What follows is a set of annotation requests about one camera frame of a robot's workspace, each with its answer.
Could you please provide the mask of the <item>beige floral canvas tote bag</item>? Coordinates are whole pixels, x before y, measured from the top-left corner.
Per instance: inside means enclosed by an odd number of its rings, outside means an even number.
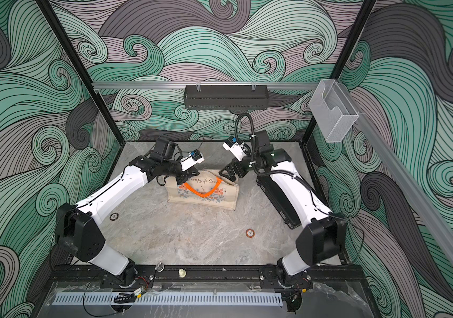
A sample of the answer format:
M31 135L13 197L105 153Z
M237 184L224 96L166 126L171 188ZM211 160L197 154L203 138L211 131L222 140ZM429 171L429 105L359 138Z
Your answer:
M237 208L239 185L219 175L218 170L200 170L200 175L178 185L169 177L164 186L169 203L196 204L234 211Z

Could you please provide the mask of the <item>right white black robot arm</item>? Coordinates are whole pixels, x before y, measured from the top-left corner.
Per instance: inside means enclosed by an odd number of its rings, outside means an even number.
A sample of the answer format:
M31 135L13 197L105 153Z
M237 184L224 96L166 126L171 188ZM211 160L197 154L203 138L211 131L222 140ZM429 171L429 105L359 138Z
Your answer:
M269 178L276 185L274 200L278 204L290 204L297 215L303 230L295 241L295 249L280 260L287 276L295 276L340 254L346 237L346 221L334 216L314 194L284 149L267 148L248 154L246 147L237 143L223 143L223 148L234 159L220 175L234 181L252 170L261 178Z

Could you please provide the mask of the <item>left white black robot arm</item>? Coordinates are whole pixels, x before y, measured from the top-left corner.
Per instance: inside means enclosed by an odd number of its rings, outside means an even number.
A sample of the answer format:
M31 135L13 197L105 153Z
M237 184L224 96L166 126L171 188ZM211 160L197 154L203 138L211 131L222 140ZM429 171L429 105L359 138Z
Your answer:
M136 157L114 180L91 196L57 209L56 244L78 260L110 273L119 286L131 286L138 275L135 263L106 243L99 226L136 190L159 176L174 177L185 183L198 175L194 166L203 161L198 150L183 160L172 160L156 153Z

